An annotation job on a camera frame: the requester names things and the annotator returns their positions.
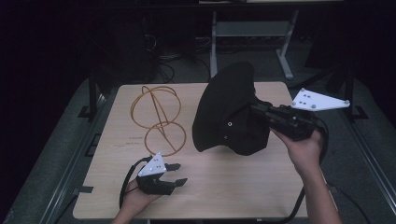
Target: black fabric cover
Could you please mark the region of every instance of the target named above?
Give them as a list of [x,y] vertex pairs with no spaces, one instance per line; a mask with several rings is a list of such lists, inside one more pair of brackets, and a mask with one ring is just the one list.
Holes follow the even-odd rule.
[[253,75],[250,63],[233,63],[210,80],[192,124],[198,151],[222,145],[248,156],[266,148],[269,125],[250,109],[259,102]]

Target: white 3d printed part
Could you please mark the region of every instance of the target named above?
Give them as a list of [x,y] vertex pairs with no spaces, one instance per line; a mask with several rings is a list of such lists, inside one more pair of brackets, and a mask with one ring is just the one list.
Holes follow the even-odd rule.
[[309,111],[320,111],[349,107],[348,100],[339,100],[302,88],[294,98],[291,107]]
[[163,174],[166,172],[165,163],[163,163],[163,155],[161,152],[157,153],[148,164],[143,167],[143,169],[139,172],[139,176],[146,175],[157,175]]

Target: black handheld controller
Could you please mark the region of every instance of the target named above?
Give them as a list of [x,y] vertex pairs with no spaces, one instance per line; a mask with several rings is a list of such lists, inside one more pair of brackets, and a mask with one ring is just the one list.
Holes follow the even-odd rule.
[[253,105],[251,109],[264,116],[270,128],[285,134],[293,141],[309,138],[318,127],[318,119],[312,111],[295,109],[289,105],[275,107],[268,102]]

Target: black strap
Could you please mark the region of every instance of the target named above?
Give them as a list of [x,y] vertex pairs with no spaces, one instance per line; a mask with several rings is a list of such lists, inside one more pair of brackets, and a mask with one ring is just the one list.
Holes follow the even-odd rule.
[[131,178],[131,175],[134,173],[134,169],[136,168],[136,166],[137,166],[140,162],[142,162],[142,161],[149,162],[151,159],[152,159],[152,156],[143,158],[143,159],[141,159],[140,161],[137,161],[137,162],[136,162],[133,166],[131,166],[131,168],[129,169],[129,172],[128,172],[128,174],[125,176],[124,182],[122,183],[122,188],[121,188],[121,191],[120,191],[120,200],[119,200],[119,202],[120,202],[120,208],[122,207],[123,198],[124,198],[124,195],[125,195],[125,190],[126,190],[126,188],[128,187],[129,179]]

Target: forearm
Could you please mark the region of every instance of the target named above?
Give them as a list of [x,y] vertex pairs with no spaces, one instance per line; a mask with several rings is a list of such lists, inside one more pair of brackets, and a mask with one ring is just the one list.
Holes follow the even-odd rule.
[[306,209],[312,224],[342,223],[321,171],[303,177]]
[[117,216],[113,219],[111,224],[128,224],[131,222],[132,218],[137,215],[136,211],[128,211],[125,209],[122,209],[119,211]]

